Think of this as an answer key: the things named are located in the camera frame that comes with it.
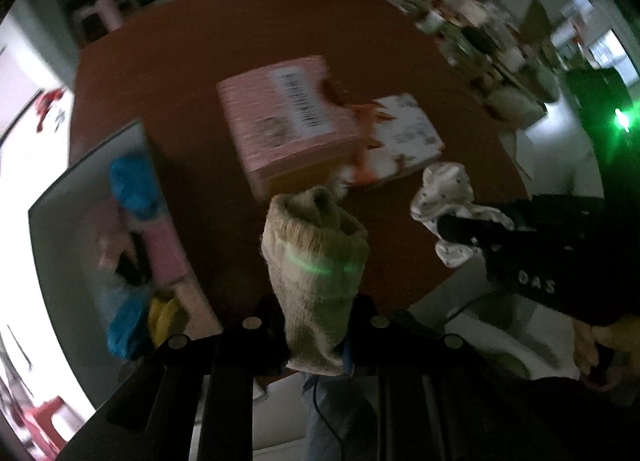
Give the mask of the person's right hand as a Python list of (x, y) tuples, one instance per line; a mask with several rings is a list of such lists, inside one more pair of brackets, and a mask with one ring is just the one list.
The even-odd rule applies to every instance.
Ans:
[(585, 322), (573, 321), (574, 363), (581, 374), (588, 375), (600, 363), (597, 346), (608, 347), (629, 355), (627, 371), (639, 375), (639, 320), (625, 320), (608, 327), (593, 327)]

